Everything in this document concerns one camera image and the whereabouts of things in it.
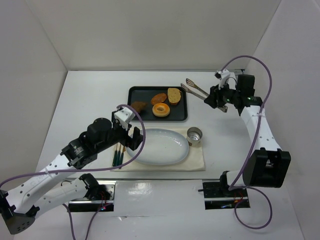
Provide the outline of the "metal tongs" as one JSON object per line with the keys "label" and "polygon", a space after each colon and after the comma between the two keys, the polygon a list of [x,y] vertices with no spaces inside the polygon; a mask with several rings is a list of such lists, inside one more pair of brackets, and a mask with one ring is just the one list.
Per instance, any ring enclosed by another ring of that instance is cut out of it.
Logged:
{"label": "metal tongs", "polygon": [[209,94],[198,87],[191,79],[186,78],[185,84],[181,83],[180,86],[184,89],[186,93],[190,93],[201,100],[205,100]]}

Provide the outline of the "brown croissant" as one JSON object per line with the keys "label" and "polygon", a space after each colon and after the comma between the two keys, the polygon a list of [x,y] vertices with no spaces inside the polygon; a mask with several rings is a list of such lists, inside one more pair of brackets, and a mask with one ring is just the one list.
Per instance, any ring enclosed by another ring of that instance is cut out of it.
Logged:
{"label": "brown croissant", "polygon": [[146,109],[148,106],[147,102],[144,101],[135,101],[130,105],[138,114]]}

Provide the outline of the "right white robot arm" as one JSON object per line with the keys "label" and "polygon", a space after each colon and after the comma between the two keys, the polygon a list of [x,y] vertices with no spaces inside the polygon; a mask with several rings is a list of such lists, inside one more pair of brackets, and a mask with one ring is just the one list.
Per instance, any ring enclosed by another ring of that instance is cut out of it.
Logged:
{"label": "right white robot arm", "polygon": [[245,123],[251,146],[240,170],[224,171],[220,176],[220,190],[231,194],[237,189],[248,187],[280,188],[283,185],[291,155],[281,149],[269,127],[264,102],[255,96],[255,77],[241,74],[235,88],[228,84],[231,74],[228,70],[217,71],[215,77],[220,83],[210,88],[204,102],[214,109],[226,111],[233,105]]}

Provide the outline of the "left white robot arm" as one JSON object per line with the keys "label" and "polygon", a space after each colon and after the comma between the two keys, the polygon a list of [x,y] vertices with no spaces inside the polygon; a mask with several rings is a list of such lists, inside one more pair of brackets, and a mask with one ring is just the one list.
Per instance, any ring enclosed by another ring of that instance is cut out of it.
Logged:
{"label": "left white robot arm", "polygon": [[133,129],[128,120],[98,118],[87,130],[72,140],[41,172],[28,173],[29,179],[9,191],[0,192],[0,214],[12,235],[29,228],[45,212],[74,199],[107,197],[105,187],[91,174],[83,174],[61,187],[56,185],[97,159],[102,151],[120,143],[131,150],[142,150],[145,128]]}

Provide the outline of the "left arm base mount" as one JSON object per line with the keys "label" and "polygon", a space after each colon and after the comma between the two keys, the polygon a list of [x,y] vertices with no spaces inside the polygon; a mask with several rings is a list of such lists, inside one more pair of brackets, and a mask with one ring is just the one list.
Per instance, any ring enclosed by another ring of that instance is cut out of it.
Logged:
{"label": "left arm base mount", "polygon": [[113,180],[97,180],[90,173],[79,177],[88,188],[82,198],[68,202],[67,206],[72,213],[113,212],[116,182]]}

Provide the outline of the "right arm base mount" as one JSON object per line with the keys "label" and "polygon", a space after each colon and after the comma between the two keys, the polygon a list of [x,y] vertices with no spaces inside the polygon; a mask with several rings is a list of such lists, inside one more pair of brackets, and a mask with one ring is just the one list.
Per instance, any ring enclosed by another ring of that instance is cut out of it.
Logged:
{"label": "right arm base mount", "polygon": [[202,187],[198,190],[203,194],[206,210],[226,210],[250,208],[248,192],[245,189],[223,191],[219,180],[203,180]]}

